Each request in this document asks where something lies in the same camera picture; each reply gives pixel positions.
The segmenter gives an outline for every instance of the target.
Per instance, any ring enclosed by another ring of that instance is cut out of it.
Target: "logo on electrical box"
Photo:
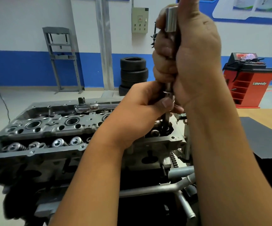
[[[142,23],[143,21],[143,16],[138,16],[138,23]]]
[[[253,85],[255,85],[255,86],[265,86],[267,83],[253,83]]]

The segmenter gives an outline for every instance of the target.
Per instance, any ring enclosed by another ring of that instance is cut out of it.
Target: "wooden table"
[[[250,117],[272,129],[272,109],[237,109],[240,117]]]

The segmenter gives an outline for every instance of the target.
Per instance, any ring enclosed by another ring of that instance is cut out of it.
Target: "person's left hand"
[[[134,84],[96,131],[91,142],[100,137],[97,141],[107,141],[125,150],[135,140],[145,136],[159,117],[174,108],[170,98],[157,101],[161,89],[162,84],[157,81]],[[182,113],[183,108],[175,107],[173,112]]]

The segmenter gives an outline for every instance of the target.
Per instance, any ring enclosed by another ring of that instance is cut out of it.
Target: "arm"
[[[198,4],[199,0],[180,0],[176,62],[166,58],[174,45],[163,33],[161,11],[153,58],[156,79],[174,81],[176,100],[187,113],[202,223],[272,225],[272,189],[248,145],[223,78],[217,28]],[[176,77],[170,71],[174,67]]]
[[[123,152],[174,106],[169,98],[152,104],[160,90],[158,82],[135,84],[98,128],[53,217],[52,226],[117,225]]]

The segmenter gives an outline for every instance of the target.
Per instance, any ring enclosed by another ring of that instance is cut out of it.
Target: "electrical box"
[[[147,33],[149,28],[149,8],[132,8],[132,33]]]

